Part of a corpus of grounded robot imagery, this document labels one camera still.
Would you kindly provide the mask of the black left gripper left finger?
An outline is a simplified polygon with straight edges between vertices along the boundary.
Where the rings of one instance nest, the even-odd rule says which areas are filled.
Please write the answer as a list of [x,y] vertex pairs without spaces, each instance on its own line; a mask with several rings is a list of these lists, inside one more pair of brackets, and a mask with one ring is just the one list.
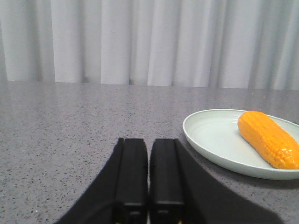
[[148,155],[143,139],[119,138],[87,190],[59,224],[144,224],[147,222]]

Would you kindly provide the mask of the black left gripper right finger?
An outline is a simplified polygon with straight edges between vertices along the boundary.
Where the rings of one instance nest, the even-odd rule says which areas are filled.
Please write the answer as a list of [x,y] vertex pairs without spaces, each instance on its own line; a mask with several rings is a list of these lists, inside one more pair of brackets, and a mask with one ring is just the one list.
[[150,156],[152,224],[281,224],[213,178],[178,139],[156,139]]

